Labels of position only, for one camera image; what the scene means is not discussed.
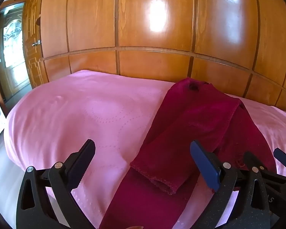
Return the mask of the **dark red cloth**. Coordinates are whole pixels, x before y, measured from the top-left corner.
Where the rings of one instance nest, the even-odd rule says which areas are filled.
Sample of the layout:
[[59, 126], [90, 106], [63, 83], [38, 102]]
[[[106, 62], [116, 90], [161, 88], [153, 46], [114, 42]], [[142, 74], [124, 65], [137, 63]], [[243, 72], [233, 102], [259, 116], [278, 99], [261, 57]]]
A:
[[198, 141], [221, 161], [245, 169], [245, 152], [276, 172], [271, 149], [243, 102], [190, 78], [174, 84], [119, 185], [101, 228], [189, 228], [212, 191], [190, 154]]

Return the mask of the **wooden bedroom door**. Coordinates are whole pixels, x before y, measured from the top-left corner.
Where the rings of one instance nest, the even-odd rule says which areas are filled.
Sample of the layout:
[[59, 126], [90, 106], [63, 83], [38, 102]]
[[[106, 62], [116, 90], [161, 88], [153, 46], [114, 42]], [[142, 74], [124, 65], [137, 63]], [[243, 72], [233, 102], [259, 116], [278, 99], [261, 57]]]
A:
[[24, 3], [0, 11], [0, 93], [4, 102], [27, 86], [28, 72], [22, 41]]

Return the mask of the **pink bed cover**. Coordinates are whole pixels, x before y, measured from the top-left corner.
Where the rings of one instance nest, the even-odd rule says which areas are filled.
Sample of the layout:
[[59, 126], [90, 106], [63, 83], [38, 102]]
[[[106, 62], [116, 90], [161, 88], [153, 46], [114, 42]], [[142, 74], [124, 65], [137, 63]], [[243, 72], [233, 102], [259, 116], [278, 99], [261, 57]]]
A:
[[[4, 131], [7, 155], [20, 168], [51, 167], [86, 140], [96, 155], [72, 195], [98, 228], [175, 83], [82, 70], [41, 85], [10, 111]], [[286, 151], [286, 112], [240, 99], [271, 152]]]

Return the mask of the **wooden wardrobe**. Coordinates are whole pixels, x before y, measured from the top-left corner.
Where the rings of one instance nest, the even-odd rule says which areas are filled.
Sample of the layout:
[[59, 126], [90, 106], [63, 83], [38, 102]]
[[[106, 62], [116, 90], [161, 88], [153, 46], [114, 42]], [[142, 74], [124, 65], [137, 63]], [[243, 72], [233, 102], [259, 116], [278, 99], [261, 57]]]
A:
[[22, 31], [33, 87], [80, 70], [191, 77], [286, 111], [284, 0], [26, 0]]

